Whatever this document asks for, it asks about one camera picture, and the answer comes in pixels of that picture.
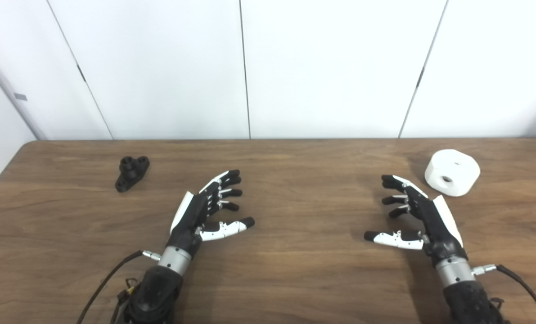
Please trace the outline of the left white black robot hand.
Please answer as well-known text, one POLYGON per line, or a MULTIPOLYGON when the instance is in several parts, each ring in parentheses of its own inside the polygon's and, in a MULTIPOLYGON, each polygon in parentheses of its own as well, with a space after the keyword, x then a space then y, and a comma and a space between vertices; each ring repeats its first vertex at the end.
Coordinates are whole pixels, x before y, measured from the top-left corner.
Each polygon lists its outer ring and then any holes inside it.
POLYGON ((210 180, 198 193, 187 191, 173 218, 166 247, 174 252, 185 252, 192 259, 202 242, 224 239, 252 228, 253 217, 229 222, 210 221, 219 211, 239 210, 239 205, 227 198, 241 197, 243 191, 233 188, 241 181, 240 170, 229 170, 210 180))

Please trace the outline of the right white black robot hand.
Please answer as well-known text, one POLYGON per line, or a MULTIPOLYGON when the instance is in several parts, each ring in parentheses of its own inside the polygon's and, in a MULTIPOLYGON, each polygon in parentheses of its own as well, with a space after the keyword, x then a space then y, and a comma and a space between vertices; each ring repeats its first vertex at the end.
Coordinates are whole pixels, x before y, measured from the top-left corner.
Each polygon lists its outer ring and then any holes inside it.
POLYGON ((457 223, 442 195, 430 199, 414 183, 396 175, 382 175, 381 179, 383 188, 399 192, 382 199, 383 205, 399 205, 389 212, 389 217, 397 219, 412 215, 422 222, 424 230, 367 230, 363 235, 366 241, 393 248, 422 250, 432 259, 433 266, 451 258, 468 260, 457 223))

